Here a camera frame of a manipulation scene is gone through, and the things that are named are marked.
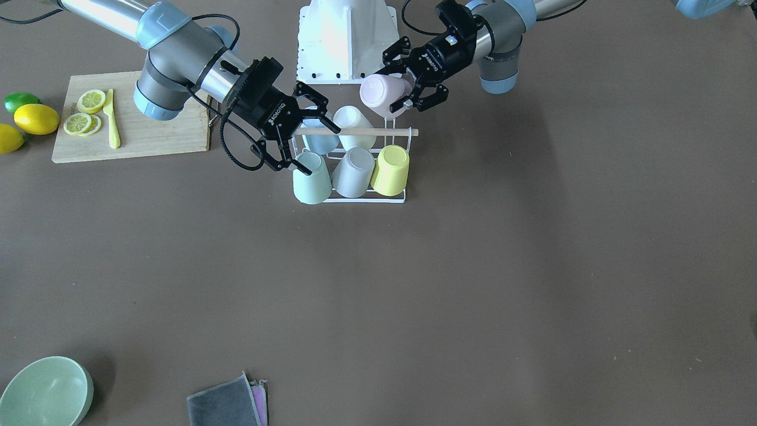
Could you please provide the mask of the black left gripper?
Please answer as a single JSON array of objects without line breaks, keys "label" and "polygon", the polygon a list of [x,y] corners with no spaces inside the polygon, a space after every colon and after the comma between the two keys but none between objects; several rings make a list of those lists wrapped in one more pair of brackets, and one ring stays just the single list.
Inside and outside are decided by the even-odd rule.
[{"label": "black left gripper", "polygon": [[426,111],[449,97],[443,84],[447,78],[468,67],[474,59],[477,35],[483,24],[470,9],[454,1],[440,2],[436,11],[446,27],[425,45],[413,47],[403,36],[382,53],[382,75],[409,75],[405,109]]}]

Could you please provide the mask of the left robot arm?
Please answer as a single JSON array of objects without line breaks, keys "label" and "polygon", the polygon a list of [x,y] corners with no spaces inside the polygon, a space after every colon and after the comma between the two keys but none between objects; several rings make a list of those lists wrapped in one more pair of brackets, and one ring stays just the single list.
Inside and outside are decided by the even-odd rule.
[{"label": "left robot arm", "polygon": [[413,47],[402,37],[382,52],[380,103],[390,113],[430,110],[449,97],[446,81],[471,65],[480,68],[485,92],[502,95],[519,76],[523,35],[539,22],[574,12],[582,1],[442,1],[435,13],[444,30],[428,31],[428,40]]}]

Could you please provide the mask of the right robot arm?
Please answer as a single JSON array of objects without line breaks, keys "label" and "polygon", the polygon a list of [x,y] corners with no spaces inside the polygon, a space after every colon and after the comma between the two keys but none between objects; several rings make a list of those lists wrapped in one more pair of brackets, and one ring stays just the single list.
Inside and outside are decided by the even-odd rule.
[{"label": "right robot arm", "polygon": [[67,11],[134,41],[147,52],[135,83],[134,103],[141,113],[168,121],[181,113],[198,90],[208,93],[225,109],[219,113],[219,137],[230,116],[251,125],[251,152],[260,160],[244,165],[254,172],[268,166],[276,172],[295,168],[311,175],[313,168],[292,155],[289,145],[305,119],[317,119],[333,133],[339,127],[327,116],[328,99],[297,82],[287,95],[275,87],[282,65],[272,57],[244,62],[235,54],[236,36],[201,27],[194,17],[170,2],[57,1]]}]

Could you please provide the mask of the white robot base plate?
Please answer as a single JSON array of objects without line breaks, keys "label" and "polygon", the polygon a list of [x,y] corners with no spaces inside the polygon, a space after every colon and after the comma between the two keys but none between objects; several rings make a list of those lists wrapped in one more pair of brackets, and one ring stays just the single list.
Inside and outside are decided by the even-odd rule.
[{"label": "white robot base plate", "polygon": [[384,1],[311,1],[299,10],[297,40],[297,80],[359,85],[399,40],[397,11]]}]

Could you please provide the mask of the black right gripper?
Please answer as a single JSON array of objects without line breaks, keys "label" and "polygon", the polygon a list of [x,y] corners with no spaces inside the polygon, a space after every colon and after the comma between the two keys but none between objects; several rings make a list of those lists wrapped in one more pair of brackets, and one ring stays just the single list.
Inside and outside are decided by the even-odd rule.
[{"label": "black right gripper", "polygon": [[[257,168],[267,166],[274,172],[298,170],[310,176],[313,170],[292,156],[289,140],[301,121],[306,120],[317,120],[332,133],[341,132],[341,127],[328,117],[327,97],[305,82],[297,82],[291,95],[277,89],[274,83],[283,67],[272,57],[254,60],[246,69],[226,61],[225,70],[238,76],[229,92],[230,102],[235,103],[233,113],[262,135],[251,144],[251,152],[260,160]],[[302,98],[315,108],[300,109],[297,99]],[[270,147],[278,150],[279,157],[268,151]]]}]

